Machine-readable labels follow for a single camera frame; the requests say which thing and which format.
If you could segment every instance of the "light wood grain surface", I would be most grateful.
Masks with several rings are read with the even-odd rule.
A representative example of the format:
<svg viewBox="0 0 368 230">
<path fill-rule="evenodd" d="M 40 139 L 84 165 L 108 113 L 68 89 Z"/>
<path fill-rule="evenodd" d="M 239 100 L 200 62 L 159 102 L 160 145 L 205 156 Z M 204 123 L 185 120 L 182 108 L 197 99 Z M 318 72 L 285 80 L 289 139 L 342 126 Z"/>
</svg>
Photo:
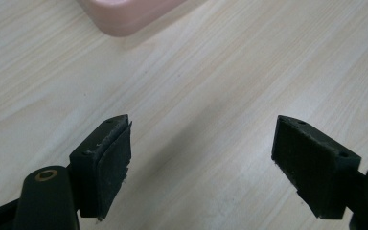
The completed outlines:
<svg viewBox="0 0 368 230">
<path fill-rule="evenodd" d="M 368 170 L 368 0 L 188 0 L 126 38 L 75 0 L 0 0 L 0 205 L 104 119 L 132 160 L 88 229 L 348 229 L 316 219 L 270 159 L 277 115 Z"/>
</svg>

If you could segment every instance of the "black plastic arm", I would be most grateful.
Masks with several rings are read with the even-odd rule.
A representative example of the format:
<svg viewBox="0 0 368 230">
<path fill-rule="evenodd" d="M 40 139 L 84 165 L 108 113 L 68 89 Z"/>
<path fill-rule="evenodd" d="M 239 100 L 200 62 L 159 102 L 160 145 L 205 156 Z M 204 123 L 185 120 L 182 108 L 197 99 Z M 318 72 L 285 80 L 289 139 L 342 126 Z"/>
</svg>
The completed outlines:
<svg viewBox="0 0 368 230">
<path fill-rule="evenodd" d="M 271 158 L 321 219 L 354 213 L 351 229 L 368 229 L 368 173 L 361 157 L 306 122 L 279 116 Z"/>
<path fill-rule="evenodd" d="M 76 230 L 82 217 L 106 217 L 127 177 L 127 115 L 100 124 L 70 155 L 70 165 L 50 166 L 26 177 L 21 197 L 0 207 L 0 230 Z"/>
</svg>

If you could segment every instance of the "pink plastic tray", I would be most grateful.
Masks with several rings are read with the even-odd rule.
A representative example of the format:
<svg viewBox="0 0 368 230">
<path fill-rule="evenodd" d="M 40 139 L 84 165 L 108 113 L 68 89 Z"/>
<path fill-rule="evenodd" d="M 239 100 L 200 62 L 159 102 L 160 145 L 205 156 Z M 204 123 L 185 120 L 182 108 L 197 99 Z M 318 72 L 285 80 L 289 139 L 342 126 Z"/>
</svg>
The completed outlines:
<svg viewBox="0 0 368 230">
<path fill-rule="evenodd" d="M 127 36 L 185 0 L 78 0 L 101 31 Z"/>
</svg>

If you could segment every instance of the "black foam pad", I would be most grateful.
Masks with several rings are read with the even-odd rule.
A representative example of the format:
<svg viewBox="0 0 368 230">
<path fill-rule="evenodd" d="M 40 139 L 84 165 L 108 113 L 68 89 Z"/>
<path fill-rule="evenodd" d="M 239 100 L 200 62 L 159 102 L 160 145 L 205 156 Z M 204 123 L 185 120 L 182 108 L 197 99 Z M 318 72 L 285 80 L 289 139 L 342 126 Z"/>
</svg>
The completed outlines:
<svg viewBox="0 0 368 230">
<path fill-rule="evenodd" d="M 108 119 L 71 153 L 69 169 L 82 217 L 106 217 L 127 177 L 130 128 L 127 115 Z"/>
<path fill-rule="evenodd" d="M 360 156 L 303 121 L 279 116 L 271 158 L 318 218 L 342 219 L 342 178 L 357 172 Z"/>
</svg>

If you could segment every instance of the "mounting hole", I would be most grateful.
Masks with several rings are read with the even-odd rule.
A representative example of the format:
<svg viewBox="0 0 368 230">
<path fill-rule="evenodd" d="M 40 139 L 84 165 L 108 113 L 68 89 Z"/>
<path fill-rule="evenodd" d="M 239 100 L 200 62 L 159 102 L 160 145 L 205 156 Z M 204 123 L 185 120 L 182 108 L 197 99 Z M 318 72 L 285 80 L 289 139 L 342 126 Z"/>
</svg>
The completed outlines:
<svg viewBox="0 0 368 230">
<path fill-rule="evenodd" d="M 343 152 L 343 151 L 341 153 L 339 153 L 339 155 L 342 156 L 342 157 L 349 157 L 349 154 L 346 153 L 346 152 Z"/>
<path fill-rule="evenodd" d="M 37 174 L 34 179 L 38 182 L 43 182 L 53 179 L 57 174 L 58 172 L 56 170 L 46 170 Z"/>
</svg>

